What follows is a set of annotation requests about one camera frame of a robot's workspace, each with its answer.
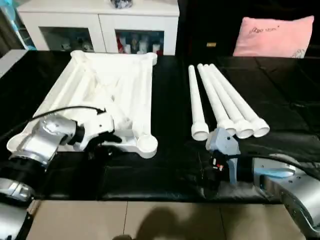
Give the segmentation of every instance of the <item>floor tile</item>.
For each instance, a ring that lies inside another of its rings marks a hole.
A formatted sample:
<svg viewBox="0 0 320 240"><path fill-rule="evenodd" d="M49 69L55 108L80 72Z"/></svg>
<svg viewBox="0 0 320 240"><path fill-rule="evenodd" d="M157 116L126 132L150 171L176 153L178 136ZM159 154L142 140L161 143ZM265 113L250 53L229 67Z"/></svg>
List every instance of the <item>floor tile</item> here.
<svg viewBox="0 0 320 240"><path fill-rule="evenodd" d="M124 233L136 240L224 240L219 206L129 202Z"/></svg>
<svg viewBox="0 0 320 240"><path fill-rule="evenodd" d="M221 205L227 240L305 240L283 205Z"/></svg>
<svg viewBox="0 0 320 240"><path fill-rule="evenodd" d="M123 234L127 202L41 201L28 240L112 240Z"/></svg>

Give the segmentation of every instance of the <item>pvc pipe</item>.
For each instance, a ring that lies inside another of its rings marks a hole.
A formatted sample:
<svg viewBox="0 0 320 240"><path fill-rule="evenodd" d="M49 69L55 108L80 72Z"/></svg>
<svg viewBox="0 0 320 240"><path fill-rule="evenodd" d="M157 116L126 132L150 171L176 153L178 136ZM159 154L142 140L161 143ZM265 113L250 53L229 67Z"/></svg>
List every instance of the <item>pvc pipe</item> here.
<svg viewBox="0 0 320 240"><path fill-rule="evenodd" d="M270 131L270 127L266 121L255 113L255 111L249 106L249 104L243 99L243 97L237 92L237 90L231 85L231 83L214 64L210 64L210 68L244 118L251 122L253 127L253 136L259 138L266 135Z"/></svg>
<svg viewBox="0 0 320 240"><path fill-rule="evenodd" d="M236 133L235 124L228 117L224 106L222 105L218 94L214 86L211 84L207 74L205 73L204 66L202 64L197 65L198 71L200 73L203 86L205 88L206 94L208 95L210 105L212 107L217 128L223 128L233 136Z"/></svg>
<svg viewBox="0 0 320 240"><path fill-rule="evenodd" d="M204 112L202 109L195 67L193 65L190 65L188 70L193 122L191 127L191 136L196 141L204 141L208 138L209 128L206 124Z"/></svg>
<svg viewBox="0 0 320 240"><path fill-rule="evenodd" d="M242 116L241 112L239 111L235 103L232 101L232 99L230 98L224 87L217 80L215 75L213 75L210 67L207 64L204 65L204 70L206 71L211 84L213 85L216 93L218 94L219 99L222 102L222 105L224 106L224 109L226 110L230 119L234 123L236 136L240 139L246 139L252 136L252 134L254 133L252 124L245 120L244 116Z"/></svg>

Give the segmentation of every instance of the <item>pipe socket end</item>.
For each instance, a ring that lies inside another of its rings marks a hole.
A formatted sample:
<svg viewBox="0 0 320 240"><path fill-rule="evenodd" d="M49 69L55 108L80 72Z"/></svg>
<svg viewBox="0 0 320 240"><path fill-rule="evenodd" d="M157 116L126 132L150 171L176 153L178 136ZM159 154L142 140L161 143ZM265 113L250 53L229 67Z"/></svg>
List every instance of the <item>pipe socket end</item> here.
<svg viewBox="0 0 320 240"><path fill-rule="evenodd" d="M256 138L260 138L270 131L269 125L262 118L251 121L251 124L253 126L253 136Z"/></svg>
<svg viewBox="0 0 320 240"><path fill-rule="evenodd" d="M234 125L236 129L235 134L239 139L247 139L254 134L252 124L245 119L237 121Z"/></svg>
<svg viewBox="0 0 320 240"><path fill-rule="evenodd" d="M195 122L191 127L191 136L196 141L204 141L208 138L209 128L205 122Z"/></svg>
<svg viewBox="0 0 320 240"><path fill-rule="evenodd" d="M216 127L225 129L231 136L236 134L235 124L230 119L226 119L218 122Z"/></svg>
<svg viewBox="0 0 320 240"><path fill-rule="evenodd" d="M158 148L158 140L152 135L142 135L136 142L136 146L140 150L139 155L144 159L150 159L156 155Z"/></svg>

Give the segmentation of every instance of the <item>black tablecloth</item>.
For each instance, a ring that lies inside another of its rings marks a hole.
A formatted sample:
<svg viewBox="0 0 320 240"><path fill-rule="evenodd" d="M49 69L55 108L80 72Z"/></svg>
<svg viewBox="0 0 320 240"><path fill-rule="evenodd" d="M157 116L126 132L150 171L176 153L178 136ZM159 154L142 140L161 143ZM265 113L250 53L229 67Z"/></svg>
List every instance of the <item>black tablecloth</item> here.
<svg viewBox="0 0 320 240"><path fill-rule="evenodd" d="M29 51L0 80L6 132L32 116L70 60L66 52ZM54 200L142 200L270 203L251 183L222 182L217 196L204 199L190 172L209 157L205 142L191 138L192 114L188 64L215 63L258 115L271 127L261 138L239 140L242 153L282 153L320 166L320 59L161 56L153 68L151 132L158 140L155 157L99 151L96 158L60 152L52 161L37 198ZM200 77L199 90L210 131L215 117ZM1 158L9 156L6 143Z"/></svg>

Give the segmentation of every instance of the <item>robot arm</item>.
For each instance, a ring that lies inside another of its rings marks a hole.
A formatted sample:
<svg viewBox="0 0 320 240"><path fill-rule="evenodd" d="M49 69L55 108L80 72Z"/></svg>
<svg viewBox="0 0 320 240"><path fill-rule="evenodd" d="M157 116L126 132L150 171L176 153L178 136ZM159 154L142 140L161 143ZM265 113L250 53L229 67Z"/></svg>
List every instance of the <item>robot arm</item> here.
<svg viewBox="0 0 320 240"><path fill-rule="evenodd" d="M103 112L81 126L61 115L40 120L0 168L0 194L16 203L29 203L60 145L84 150L101 133L114 131L110 114ZM25 209L0 202L0 240L14 240L28 218Z"/></svg>
<svg viewBox="0 0 320 240"><path fill-rule="evenodd" d="M236 184L237 176L241 174L237 166L241 161L226 159L240 154L237 141L225 129L216 128L209 135L206 149L212 152L212 168L223 171L223 166L228 164L230 183ZM299 165L287 155L272 156ZM257 190L267 198L278 198L307 238L320 239L320 180L290 164L263 157L253 158L251 167Z"/></svg>

